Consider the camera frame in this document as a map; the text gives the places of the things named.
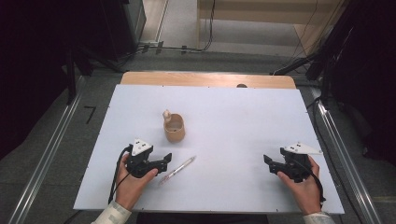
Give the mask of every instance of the white sleeve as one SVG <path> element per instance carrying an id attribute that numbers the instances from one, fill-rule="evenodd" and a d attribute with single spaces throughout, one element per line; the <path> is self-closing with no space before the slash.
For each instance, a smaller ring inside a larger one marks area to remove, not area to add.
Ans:
<path id="1" fill-rule="evenodd" d="M 335 224 L 332 218 L 324 212 L 304 216 L 305 224 Z"/>
<path id="2" fill-rule="evenodd" d="M 123 224 L 132 213 L 112 201 L 92 224 Z"/>

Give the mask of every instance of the white table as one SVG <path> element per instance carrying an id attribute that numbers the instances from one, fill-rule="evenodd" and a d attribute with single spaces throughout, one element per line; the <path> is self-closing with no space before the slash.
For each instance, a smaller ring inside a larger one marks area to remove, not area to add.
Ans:
<path id="1" fill-rule="evenodd" d="M 162 112 L 183 116 L 185 139 L 167 142 Z M 151 161 L 173 153 L 168 172 L 196 155 L 159 187 L 151 181 L 135 210 L 196 213 L 293 213 L 289 190 L 262 155 L 283 162 L 279 148 L 298 141 L 319 148 L 298 90 L 119 85 L 82 181 L 75 209 L 106 207 L 120 152 L 139 137 L 154 145 Z M 344 213 L 323 156 L 313 156 L 327 198 L 323 210 Z"/>

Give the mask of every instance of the white pen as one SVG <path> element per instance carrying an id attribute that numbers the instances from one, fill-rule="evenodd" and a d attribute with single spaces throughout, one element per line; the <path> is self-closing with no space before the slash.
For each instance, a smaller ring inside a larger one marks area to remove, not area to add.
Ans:
<path id="1" fill-rule="evenodd" d="M 164 176 L 159 185 L 164 184 L 166 181 L 168 181 L 172 176 L 176 175 L 178 172 L 180 172 L 181 170 L 183 170 L 186 166 L 188 166 L 190 163 L 192 163 L 195 160 L 196 156 L 193 156 L 191 158 L 189 158 L 188 160 L 186 160 L 185 162 L 183 162 L 183 164 L 181 164 L 179 167 L 176 168 L 176 170 L 172 171 L 171 173 L 167 174 L 166 176 Z"/>

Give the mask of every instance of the wooden mug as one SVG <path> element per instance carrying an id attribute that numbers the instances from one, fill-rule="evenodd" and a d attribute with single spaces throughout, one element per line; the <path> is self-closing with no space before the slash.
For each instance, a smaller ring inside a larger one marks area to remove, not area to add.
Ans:
<path id="1" fill-rule="evenodd" d="M 183 140 L 186 131 L 184 130 L 184 121 L 179 114 L 171 114 L 169 110 L 163 112 L 163 129 L 165 136 L 171 143 Z"/>

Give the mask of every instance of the human hand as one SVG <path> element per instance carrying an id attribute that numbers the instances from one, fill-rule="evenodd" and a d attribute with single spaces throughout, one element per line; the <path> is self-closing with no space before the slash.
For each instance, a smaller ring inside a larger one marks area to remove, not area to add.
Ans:
<path id="1" fill-rule="evenodd" d="M 141 178 L 129 175 L 125 167 L 128 157 L 129 154 L 125 154 L 120 161 L 119 173 L 117 174 L 116 203 L 131 211 L 140 195 L 142 195 L 143 189 L 158 173 L 158 170 L 152 169 Z"/>
<path id="2" fill-rule="evenodd" d="M 312 172 L 317 178 L 319 178 L 319 166 L 310 156 L 308 156 L 308 159 L 312 165 Z M 292 179 L 280 171 L 277 172 L 277 176 L 279 176 L 282 182 L 289 187 L 294 200 L 297 202 L 300 210 L 305 216 L 321 211 L 319 203 L 320 192 L 312 175 L 300 183 L 294 183 Z"/>

